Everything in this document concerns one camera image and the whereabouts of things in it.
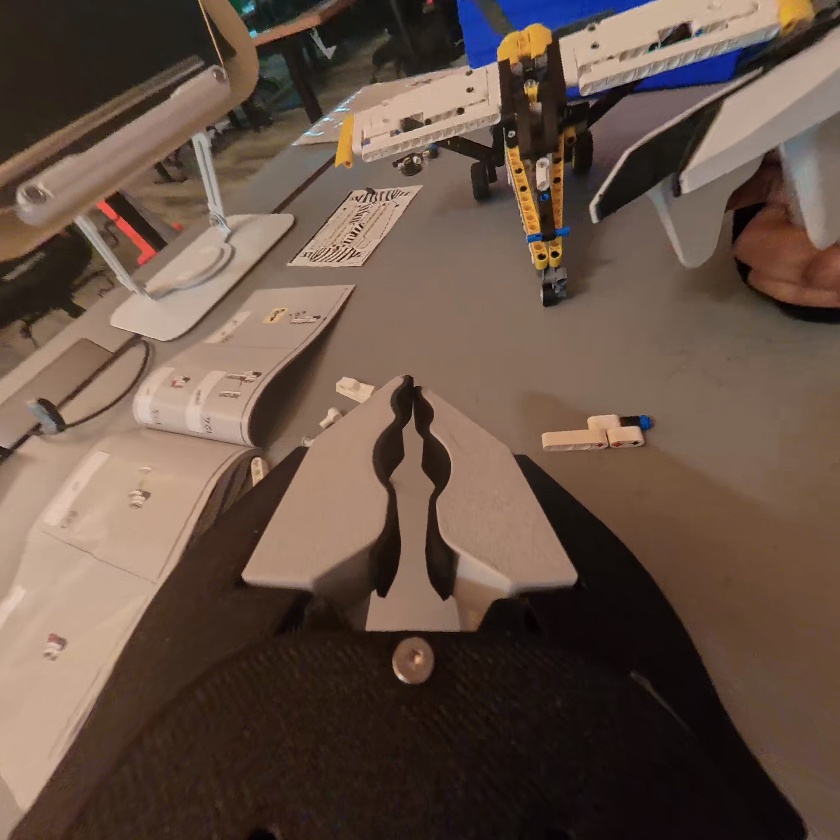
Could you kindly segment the wooden desk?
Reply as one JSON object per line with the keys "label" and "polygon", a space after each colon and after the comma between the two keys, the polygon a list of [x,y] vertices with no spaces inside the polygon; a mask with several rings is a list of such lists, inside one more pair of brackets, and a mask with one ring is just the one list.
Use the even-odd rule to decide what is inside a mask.
{"label": "wooden desk", "polygon": [[258,32],[252,37],[258,56],[281,55],[286,62],[291,84],[297,93],[310,125],[323,117],[316,93],[308,77],[301,38],[309,30],[328,23],[356,5],[356,1],[321,1],[290,21]]}

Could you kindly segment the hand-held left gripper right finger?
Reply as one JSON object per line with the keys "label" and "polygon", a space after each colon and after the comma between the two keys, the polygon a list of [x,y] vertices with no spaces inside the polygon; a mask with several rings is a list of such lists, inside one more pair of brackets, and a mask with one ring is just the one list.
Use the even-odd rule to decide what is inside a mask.
{"label": "hand-held left gripper right finger", "polygon": [[577,570],[509,447],[427,388],[413,399],[433,484],[427,573],[458,629],[477,630],[499,600],[574,587]]}

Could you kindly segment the black white sticker sheet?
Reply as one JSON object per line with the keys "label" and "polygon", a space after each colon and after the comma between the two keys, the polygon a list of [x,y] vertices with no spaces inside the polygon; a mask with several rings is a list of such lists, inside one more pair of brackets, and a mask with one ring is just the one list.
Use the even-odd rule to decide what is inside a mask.
{"label": "black white sticker sheet", "polygon": [[421,186],[352,190],[288,266],[362,267],[421,190]]}

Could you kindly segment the person's right hand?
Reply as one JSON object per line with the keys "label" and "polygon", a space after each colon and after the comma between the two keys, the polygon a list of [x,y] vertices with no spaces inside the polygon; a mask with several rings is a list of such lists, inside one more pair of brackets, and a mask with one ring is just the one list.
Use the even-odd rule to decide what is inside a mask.
{"label": "person's right hand", "polygon": [[839,246],[816,248],[794,223],[776,152],[731,194],[727,210],[742,281],[793,319],[838,323]]}

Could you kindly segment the small white lego assembly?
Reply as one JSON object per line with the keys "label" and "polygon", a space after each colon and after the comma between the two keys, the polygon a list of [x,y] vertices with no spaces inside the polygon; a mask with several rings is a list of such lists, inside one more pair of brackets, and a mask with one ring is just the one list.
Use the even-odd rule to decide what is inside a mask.
{"label": "small white lego assembly", "polygon": [[546,452],[637,448],[645,445],[645,433],[654,425],[648,415],[590,416],[584,429],[542,434],[541,445]]}

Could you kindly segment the white monitor stand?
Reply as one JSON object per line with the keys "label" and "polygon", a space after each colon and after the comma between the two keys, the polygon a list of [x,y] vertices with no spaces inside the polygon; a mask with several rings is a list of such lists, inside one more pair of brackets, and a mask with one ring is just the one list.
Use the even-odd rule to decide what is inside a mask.
{"label": "white monitor stand", "polygon": [[[190,56],[2,161],[21,223],[43,233],[73,221],[129,297],[115,329],[168,342],[191,331],[294,224],[290,214],[228,216],[205,128],[234,90],[220,64]],[[140,285],[85,212],[189,138],[206,194],[208,227]]]}

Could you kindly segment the open lego instruction booklet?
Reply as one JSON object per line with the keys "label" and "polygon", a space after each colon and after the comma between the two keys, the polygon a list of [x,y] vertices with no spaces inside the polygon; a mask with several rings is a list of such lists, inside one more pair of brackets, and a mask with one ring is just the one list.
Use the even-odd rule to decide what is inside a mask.
{"label": "open lego instruction booklet", "polygon": [[259,399],[353,285],[264,289],[156,366],[133,425],[39,512],[2,600],[2,836],[66,755],[154,594],[253,480]]}

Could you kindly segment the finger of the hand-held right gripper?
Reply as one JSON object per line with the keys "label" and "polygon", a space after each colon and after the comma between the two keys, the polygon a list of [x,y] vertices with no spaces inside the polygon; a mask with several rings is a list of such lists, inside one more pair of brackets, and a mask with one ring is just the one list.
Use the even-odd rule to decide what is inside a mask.
{"label": "finger of the hand-held right gripper", "polygon": [[825,36],[722,101],[679,174],[679,249],[715,249],[728,196],[772,150],[812,244],[838,243],[838,52]]}
{"label": "finger of the hand-held right gripper", "polygon": [[629,146],[590,203],[594,224],[645,196],[682,266],[697,268],[717,244],[728,200],[781,142],[769,122],[777,69],[756,69],[699,100]]}

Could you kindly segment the white yellow lego airplane model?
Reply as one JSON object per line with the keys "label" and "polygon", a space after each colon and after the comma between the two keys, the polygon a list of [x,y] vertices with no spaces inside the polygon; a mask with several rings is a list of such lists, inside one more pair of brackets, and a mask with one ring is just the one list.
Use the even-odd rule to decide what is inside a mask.
{"label": "white yellow lego airplane model", "polygon": [[476,201],[504,167],[541,303],[566,298],[564,167],[592,168],[592,125],[650,77],[807,30],[812,2],[650,2],[562,28],[504,34],[497,59],[425,82],[343,121],[336,166],[393,158],[418,174],[440,149],[472,160]]}

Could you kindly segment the white paper sheet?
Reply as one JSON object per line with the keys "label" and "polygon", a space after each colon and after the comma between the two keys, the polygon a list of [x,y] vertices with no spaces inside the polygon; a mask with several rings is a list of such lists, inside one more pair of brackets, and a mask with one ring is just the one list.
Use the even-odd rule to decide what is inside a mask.
{"label": "white paper sheet", "polygon": [[364,96],[367,88],[365,86],[342,100],[335,108],[310,126],[308,130],[299,135],[292,142],[292,145],[302,147],[316,144],[336,144],[340,137],[343,122],[357,111],[366,108]]}

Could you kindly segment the pile of lego pieces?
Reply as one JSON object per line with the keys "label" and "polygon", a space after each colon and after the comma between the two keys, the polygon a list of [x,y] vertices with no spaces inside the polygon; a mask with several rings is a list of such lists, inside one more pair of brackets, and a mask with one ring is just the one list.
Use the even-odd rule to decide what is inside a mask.
{"label": "pile of lego pieces", "polygon": [[[336,382],[335,390],[338,394],[351,399],[356,403],[364,403],[372,396],[376,388],[374,385],[358,381],[352,377],[344,376]],[[331,407],[328,410],[327,415],[319,422],[321,430],[325,430],[334,425],[341,419],[342,416],[343,415],[339,409]],[[260,483],[260,481],[265,478],[268,471],[269,465],[265,458],[261,456],[252,458],[249,465],[251,486],[254,487]]]}

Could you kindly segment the dark grey flat device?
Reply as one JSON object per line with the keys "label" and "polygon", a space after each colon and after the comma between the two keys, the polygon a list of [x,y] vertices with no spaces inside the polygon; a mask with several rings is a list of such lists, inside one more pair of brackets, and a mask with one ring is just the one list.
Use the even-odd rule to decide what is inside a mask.
{"label": "dark grey flat device", "polygon": [[2,382],[1,447],[16,448],[43,422],[55,426],[60,408],[112,361],[114,352],[89,339],[74,342],[40,371]]}

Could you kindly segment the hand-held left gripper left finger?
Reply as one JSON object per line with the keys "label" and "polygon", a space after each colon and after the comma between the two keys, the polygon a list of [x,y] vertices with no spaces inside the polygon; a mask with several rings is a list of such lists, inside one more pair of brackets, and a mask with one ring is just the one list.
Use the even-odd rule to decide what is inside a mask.
{"label": "hand-held left gripper left finger", "polygon": [[413,378],[399,375],[314,440],[244,568],[245,583],[310,594],[365,630],[371,595],[389,591],[400,560],[391,477],[413,399]]}

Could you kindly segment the dark computer monitor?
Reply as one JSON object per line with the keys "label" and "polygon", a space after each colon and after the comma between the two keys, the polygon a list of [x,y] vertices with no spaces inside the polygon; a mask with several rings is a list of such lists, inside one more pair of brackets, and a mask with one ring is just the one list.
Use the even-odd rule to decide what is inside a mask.
{"label": "dark computer monitor", "polygon": [[1,2],[1,257],[220,120],[259,63],[227,1]]}

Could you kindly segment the black office chair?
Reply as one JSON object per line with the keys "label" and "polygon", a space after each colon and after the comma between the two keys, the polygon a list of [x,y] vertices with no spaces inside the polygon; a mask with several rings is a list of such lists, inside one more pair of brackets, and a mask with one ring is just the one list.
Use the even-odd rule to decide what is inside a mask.
{"label": "black office chair", "polygon": [[75,302],[92,247],[75,225],[35,250],[1,264],[1,329],[21,322],[27,329],[53,311],[72,319],[85,313]]}

